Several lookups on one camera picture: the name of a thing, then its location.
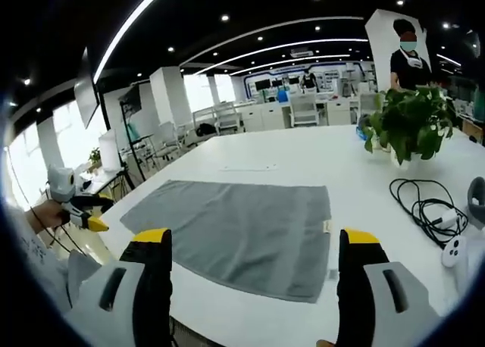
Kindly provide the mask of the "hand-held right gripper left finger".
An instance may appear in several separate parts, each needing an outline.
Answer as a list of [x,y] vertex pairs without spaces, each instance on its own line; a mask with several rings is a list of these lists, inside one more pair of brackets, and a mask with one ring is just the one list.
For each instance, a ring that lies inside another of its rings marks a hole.
[[71,252],[66,318],[90,346],[171,346],[172,235],[146,230],[101,265]]

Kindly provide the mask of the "person's left hand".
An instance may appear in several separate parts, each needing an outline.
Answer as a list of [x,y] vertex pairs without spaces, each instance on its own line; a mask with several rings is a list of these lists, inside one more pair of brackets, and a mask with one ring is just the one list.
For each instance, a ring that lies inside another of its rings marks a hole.
[[64,226],[70,221],[69,213],[54,200],[47,200],[33,207],[26,213],[26,217],[35,233]]

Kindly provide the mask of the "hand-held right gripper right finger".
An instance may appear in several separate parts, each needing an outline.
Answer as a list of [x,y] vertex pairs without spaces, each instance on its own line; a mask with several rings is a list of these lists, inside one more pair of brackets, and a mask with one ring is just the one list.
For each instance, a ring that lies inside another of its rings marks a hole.
[[440,321],[425,285],[364,231],[339,235],[337,346],[415,346]]

